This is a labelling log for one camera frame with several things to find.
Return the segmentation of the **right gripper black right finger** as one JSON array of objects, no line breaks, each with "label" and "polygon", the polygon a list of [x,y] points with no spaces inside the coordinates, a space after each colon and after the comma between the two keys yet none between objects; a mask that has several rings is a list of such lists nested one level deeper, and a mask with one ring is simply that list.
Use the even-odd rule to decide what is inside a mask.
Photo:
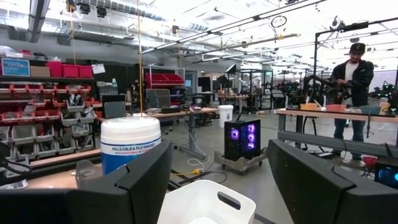
[{"label": "right gripper black right finger", "polygon": [[343,193],[355,187],[334,165],[278,139],[268,143],[273,178],[294,223],[334,223]]}]

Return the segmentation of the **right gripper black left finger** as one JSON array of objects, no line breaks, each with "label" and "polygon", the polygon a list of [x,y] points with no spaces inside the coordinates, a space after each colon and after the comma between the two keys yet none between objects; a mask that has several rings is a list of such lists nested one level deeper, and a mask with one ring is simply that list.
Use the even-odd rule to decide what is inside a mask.
[{"label": "right gripper black left finger", "polygon": [[67,193],[68,223],[157,223],[170,179],[169,140],[101,177],[82,180]]}]

